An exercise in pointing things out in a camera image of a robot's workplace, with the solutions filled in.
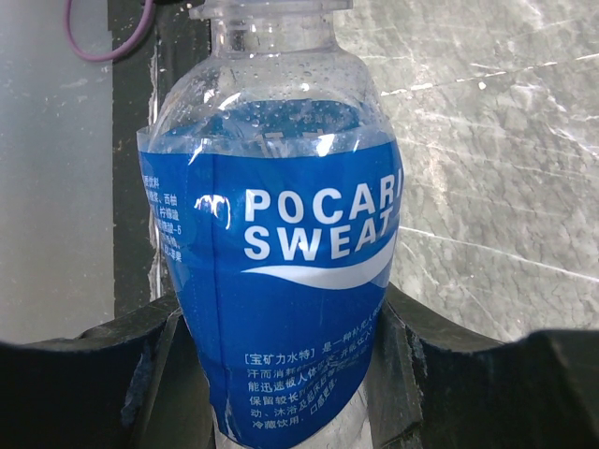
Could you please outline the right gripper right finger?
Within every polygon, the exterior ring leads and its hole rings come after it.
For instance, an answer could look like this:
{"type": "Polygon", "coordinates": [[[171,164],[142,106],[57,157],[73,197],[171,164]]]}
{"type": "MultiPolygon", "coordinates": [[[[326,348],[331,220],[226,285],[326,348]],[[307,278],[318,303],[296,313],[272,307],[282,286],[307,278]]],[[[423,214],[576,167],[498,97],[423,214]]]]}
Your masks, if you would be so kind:
{"type": "Polygon", "coordinates": [[[489,428],[473,358],[500,346],[387,288],[367,373],[376,448],[480,448],[489,428]]]}

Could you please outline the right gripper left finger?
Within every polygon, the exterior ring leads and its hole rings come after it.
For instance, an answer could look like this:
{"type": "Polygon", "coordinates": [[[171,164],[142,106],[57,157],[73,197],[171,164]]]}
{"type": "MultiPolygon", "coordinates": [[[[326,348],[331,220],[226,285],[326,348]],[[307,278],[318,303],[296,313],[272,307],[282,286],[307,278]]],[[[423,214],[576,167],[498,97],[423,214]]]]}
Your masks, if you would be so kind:
{"type": "Polygon", "coordinates": [[[79,339],[112,347],[139,343],[121,409],[129,448],[213,448],[208,382],[177,298],[167,294],[79,339]]]}

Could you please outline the blue label water bottle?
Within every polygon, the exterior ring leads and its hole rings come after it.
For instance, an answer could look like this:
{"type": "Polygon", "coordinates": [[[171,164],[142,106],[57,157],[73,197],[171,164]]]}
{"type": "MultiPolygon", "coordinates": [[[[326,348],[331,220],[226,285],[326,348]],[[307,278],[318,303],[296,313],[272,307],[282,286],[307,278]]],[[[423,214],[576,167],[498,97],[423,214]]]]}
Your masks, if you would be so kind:
{"type": "Polygon", "coordinates": [[[402,159],[349,1],[208,1],[212,53],[138,133],[221,448],[368,448],[402,159]]]}

